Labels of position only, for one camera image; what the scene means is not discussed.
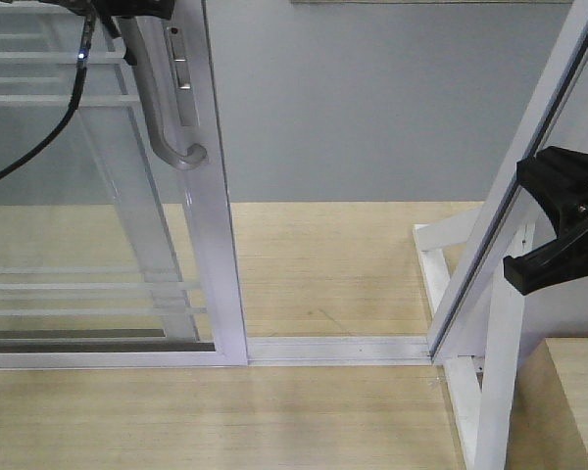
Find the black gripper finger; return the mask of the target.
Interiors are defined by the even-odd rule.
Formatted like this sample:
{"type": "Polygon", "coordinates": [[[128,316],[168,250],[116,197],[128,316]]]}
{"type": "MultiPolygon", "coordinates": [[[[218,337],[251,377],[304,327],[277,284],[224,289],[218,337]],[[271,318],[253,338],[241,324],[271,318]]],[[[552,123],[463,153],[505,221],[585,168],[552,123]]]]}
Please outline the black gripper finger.
{"type": "Polygon", "coordinates": [[[503,259],[505,279],[522,295],[588,277],[588,237],[565,247],[552,241],[520,257],[503,259]]]}
{"type": "Polygon", "coordinates": [[[588,217],[588,154],[550,146],[518,162],[515,175],[557,235],[588,217]]]}

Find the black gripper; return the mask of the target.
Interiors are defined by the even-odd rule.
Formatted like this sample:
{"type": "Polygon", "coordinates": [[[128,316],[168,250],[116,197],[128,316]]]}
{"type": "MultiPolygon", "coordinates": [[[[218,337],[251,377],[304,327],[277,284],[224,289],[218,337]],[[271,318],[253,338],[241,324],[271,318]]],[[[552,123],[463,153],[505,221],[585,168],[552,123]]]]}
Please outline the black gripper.
{"type": "Polygon", "coordinates": [[[100,1],[54,1],[71,11],[84,11],[93,7],[98,13],[112,17],[141,17],[151,16],[170,20],[174,10],[175,0],[100,0],[100,1]]]}

